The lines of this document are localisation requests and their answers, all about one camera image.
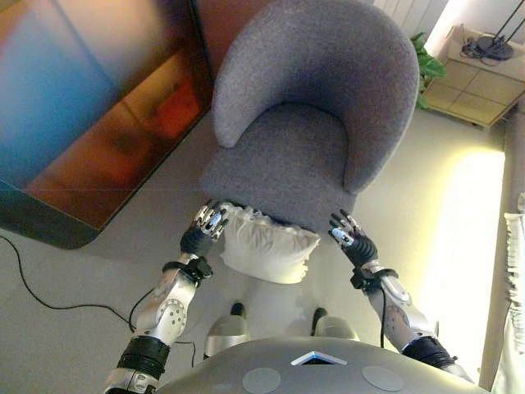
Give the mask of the left robot hand dark palm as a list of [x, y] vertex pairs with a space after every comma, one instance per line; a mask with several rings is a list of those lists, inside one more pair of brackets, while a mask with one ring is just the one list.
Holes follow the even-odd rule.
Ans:
[[204, 256], [217, 242], [229, 219], [223, 202], [209, 200], [194, 216], [189, 228], [180, 240], [180, 251]]

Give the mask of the right robot hand dark palm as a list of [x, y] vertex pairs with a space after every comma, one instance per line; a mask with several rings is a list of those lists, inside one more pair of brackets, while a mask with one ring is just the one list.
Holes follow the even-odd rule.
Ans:
[[332, 213], [329, 223], [328, 234], [356, 268], [378, 258], [376, 245], [348, 212]]

